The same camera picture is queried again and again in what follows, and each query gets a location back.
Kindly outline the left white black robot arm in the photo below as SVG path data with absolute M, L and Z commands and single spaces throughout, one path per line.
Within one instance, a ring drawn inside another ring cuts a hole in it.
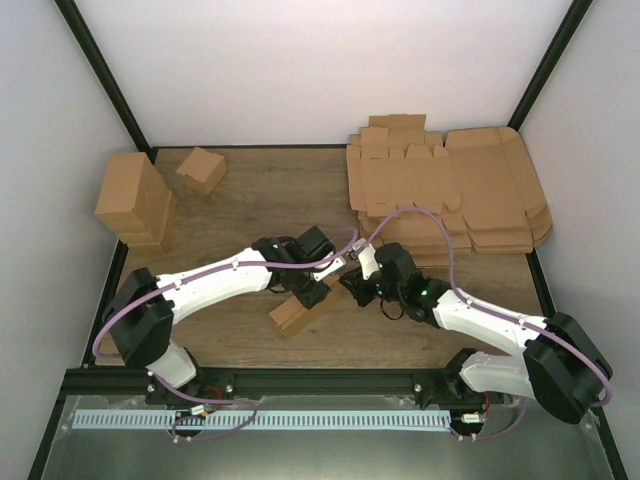
M 186 349 L 171 339 L 173 326 L 213 304 L 280 286 L 310 310 L 324 301 L 324 279 L 346 265 L 316 226 L 301 236 L 265 237 L 239 254 L 198 269 L 153 275 L 133 271 L 104 312 L 116 317 L 109 335 L 129 368 L 146 368 L 169 383 L 181 403 L 196 402 L 204 379 Z

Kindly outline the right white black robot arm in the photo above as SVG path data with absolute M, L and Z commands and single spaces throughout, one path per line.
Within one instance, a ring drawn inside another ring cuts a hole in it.
M 358 255 L 358 267 L 340 283 L 356 303 L 397 303 L 418 323 L 458 332 L 499 350 L 467 350 L 444 378 L 447 396 L 465 403 L 478 392 L 534 399 L 550 415 L 577 424 L 601 397 L 613 370 L 578 321 L 557 312 L 527 315 L 469 295 L 452 283 L 425 275 L 398 243 Z

